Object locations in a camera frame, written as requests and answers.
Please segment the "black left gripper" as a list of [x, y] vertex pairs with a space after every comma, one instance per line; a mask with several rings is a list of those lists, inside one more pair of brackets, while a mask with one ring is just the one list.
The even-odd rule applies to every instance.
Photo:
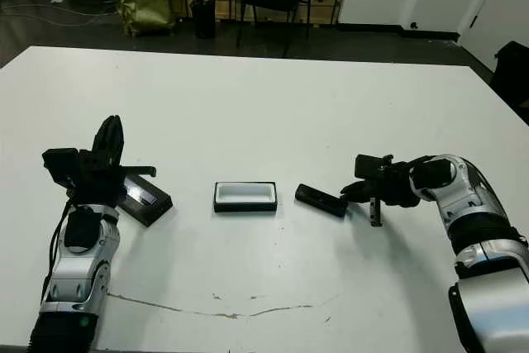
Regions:
[[116, 207], [126, 197], [126, 176], [156, 176], [154, 166], [120, 165], [123, 147], [121, 118], [109, 116], [102, 122], [93, 139], [92, 151], [79, 151], [76, 174], [71, 178], [71, 186], [68, 188], [68, 197], [72, 203]]

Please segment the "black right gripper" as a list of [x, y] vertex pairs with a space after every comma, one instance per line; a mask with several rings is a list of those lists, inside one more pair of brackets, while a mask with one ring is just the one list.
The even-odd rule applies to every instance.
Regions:
[[349, 184], [340, 194], [348, 203], [369, 203], [370, 224], [381, 227], [381, 203], [401, 208], [417, 206], [417, 195], [409, 178], [411, 168], [410, 162], [383, 166], [374, 178]]

